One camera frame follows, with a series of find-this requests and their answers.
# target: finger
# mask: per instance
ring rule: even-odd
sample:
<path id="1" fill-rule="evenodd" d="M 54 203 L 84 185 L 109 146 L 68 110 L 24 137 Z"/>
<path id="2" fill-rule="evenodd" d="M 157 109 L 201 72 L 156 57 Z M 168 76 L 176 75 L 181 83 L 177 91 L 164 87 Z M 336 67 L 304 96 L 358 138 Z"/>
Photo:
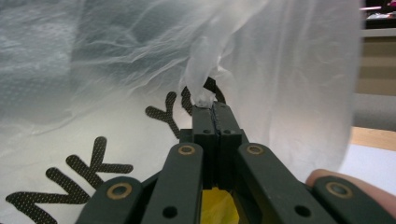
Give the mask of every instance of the finger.
<path id="1" fill-rule="evenodd" d="M 362 180 L 359 180 L 355 177 L 349 175 L 342 175 L 335 172 L 327 171 L 327 170 L 316 170 L 312 172 L 312 174 L 306 179 L 305 183 L 313 187 L 315 181 L 323 176 L 338 176 L 344 178 L 345 180 L 353 183 L 358 188 L 360 188 L 363 192 L 377 201 L 388 213 L 390 213 L 394 218 L 396 218 L 396 196 L 393 194 L 387 193 L 386 191 L 379 189 L 371 184 L 368 184 Z"/>

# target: clear plastic bag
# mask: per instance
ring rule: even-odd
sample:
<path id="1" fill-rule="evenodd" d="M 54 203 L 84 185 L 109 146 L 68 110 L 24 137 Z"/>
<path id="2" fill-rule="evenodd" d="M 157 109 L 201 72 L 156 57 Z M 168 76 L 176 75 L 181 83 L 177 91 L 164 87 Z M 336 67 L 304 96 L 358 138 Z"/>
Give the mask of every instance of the clear plastic bag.
<path id="1" fill-rule="evenodd" d="M 178 130 L 191 127 L 190 94 L 200 106 L 226 101 L 250 142 L 300 180 L 336 169 L 360 28 L 353 1 L 0 2 L 0 221 L 74 222 L 85 201 L 56 201 L 65 188 L 53 178 L 92 195 L 97 185 L 73 162 L 91 165 L 98 136 L 102 163 L 134 167 L 96 171 L 101 180 L 161 170 Z M 221 95 L 203 88 L 208 77 Z M 23 202 L 44 213 L 26 214 Z"/>

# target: yellow object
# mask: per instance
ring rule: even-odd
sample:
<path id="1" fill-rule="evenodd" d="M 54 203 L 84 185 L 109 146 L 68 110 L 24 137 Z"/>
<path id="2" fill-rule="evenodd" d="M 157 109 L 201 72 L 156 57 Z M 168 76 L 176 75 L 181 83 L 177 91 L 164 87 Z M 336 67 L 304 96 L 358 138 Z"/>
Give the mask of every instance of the yellow object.
<path id="1" fill-rule="evenodd" d="M 238 212 L 233 197 L 225 190 L 213 188 L 202 195 L 202 224 L 237 224 Z"/>

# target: plastic bag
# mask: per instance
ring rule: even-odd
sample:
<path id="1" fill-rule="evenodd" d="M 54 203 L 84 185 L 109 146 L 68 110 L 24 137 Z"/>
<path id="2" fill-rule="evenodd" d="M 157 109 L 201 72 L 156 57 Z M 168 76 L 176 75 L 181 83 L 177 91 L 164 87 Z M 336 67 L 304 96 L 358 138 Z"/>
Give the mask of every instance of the plastic bag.
<path id="1" fill-rule="evenodd" d="M 300 180 L 336 169 L 360 22 L 353 1 L 0 2 L 0 222 L 73 223 L 103 181 L 161 170 L 191 94 Z"/>

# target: wooden shelf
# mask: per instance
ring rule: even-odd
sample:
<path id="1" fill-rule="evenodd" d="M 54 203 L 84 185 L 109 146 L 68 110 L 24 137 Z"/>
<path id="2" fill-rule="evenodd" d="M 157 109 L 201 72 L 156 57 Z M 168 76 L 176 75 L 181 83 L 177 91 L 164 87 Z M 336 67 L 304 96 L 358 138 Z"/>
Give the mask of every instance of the wooden shelf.
<path id="1" fill-rule="evenodd" d="M 350 143 L 396 151 L 396 132 L 353 127 Z"/>

